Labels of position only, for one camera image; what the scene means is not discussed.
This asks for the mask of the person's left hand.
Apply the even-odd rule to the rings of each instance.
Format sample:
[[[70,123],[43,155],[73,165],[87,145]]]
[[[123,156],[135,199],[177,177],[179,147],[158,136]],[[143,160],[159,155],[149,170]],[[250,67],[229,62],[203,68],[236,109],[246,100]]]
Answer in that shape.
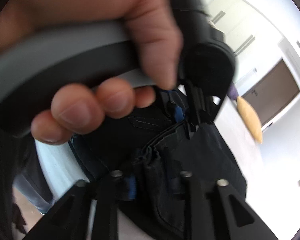
[[[117,18],[124,19],[139,46],[143,71],[161,89],[173,89],[182,38],[168,0],[9,0],[0,13],[0,52],[43,27]],[[154,99],[151,87],[134,89],[117,77],[95,91],[69,84],[55,94],[50,109],[33,119],[31,133],[40,142],[60,145],[74,133],[97,129],[105,116],[127,116]]]

